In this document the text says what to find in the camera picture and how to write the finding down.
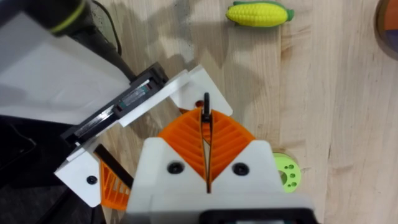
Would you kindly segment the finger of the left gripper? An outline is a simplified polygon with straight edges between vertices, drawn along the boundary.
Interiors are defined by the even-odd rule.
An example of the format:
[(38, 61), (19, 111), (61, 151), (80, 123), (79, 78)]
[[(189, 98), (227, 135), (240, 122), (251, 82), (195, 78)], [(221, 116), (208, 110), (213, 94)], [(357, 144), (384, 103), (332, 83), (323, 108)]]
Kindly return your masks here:
[(100, 143), (78, 147), (55, 175), (92, 208), (127, 208), (134, 179)]
[(178, 87), (177, 91), (170, 95), (177, 107), (185, 110), (193, 110), (198, 101), (204, 101), (204, 94), (210, 95), (210, 109), (217, 110), (227, 116), (233, 114), (233, 109), (221, 94), (206, 70), (198, 65), (187, 73), (188, 82)]

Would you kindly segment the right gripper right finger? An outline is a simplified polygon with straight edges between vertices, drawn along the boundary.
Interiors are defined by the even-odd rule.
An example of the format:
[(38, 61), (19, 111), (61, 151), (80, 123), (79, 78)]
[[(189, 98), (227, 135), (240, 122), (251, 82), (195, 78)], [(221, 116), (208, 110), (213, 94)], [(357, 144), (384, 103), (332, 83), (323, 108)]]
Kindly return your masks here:
[(251, 192), (268, 179), (280, 180), (270, 145), (258, 141), (237, 121), (208, 109), (208, 194), (223, 194), (230, 187)]

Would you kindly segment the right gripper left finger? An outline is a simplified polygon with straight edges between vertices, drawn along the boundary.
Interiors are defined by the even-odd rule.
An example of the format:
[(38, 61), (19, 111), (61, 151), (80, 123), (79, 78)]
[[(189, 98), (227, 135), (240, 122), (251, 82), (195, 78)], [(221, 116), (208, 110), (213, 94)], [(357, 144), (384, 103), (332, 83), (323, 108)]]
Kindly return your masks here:
[(208, 93), (203, 104), (187, 111), (156, 137), (144, 141), (131, 199), (155, 195), (205, 195), (208, 168), (203, 126), (208, 125)]

